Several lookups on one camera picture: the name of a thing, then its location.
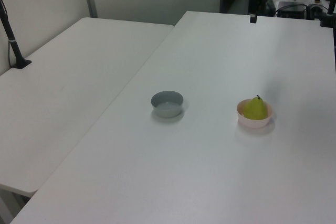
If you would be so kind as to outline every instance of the cable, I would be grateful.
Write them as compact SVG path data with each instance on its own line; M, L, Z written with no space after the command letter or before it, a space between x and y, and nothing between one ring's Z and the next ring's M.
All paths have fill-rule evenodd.
M321 6L321 7L323 7L324 9L328 10L328 8L326 8L326 7L323 6L323 5L319 5L319 4L310 4L309 7L311 7L311 6Z
M0 0L0 3L1 3L1 5L2 5L2 7L4 8L5 13L6 13L6 16L7 16L7 18L8 18L7 9L6 9L6 6L5 6L4 2L3 2L2 0Z
M0 0L0 3L1 3L2 7L3 7L4 10L5 10L6 17L8 18L7 9L6 9L6 6L5 6L3 0ZM10 60L11 60L11 59L10 59L10 42L8 41L8 64L9 64L9 67L12 68L12 65L11 65L11 63L10 63L10 62L11 62Z
M277 9L277 10L275 11L275 13L277 13L277 12L280 11L280 10L285 10L285 9L287 9L287 8L291 8L291 7L294 7L294 6L305 6L306 9L308 8L308 5L305 5L305 4L286 5L286 6L282 7L282 8Z
M10 43L8 42L8 64L9 64L9 67L12 68L12 65L11 65L11 59L9 58L9 52L10 52Z

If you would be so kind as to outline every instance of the white tabletop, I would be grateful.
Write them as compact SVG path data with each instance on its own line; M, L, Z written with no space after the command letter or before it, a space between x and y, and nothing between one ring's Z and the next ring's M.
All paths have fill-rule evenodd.
M319 22L187 12L13 224L335 223L335 76ZM152 113L162 90L183 114Z
M0 188L31 196L172 26L84 18L0 77Z

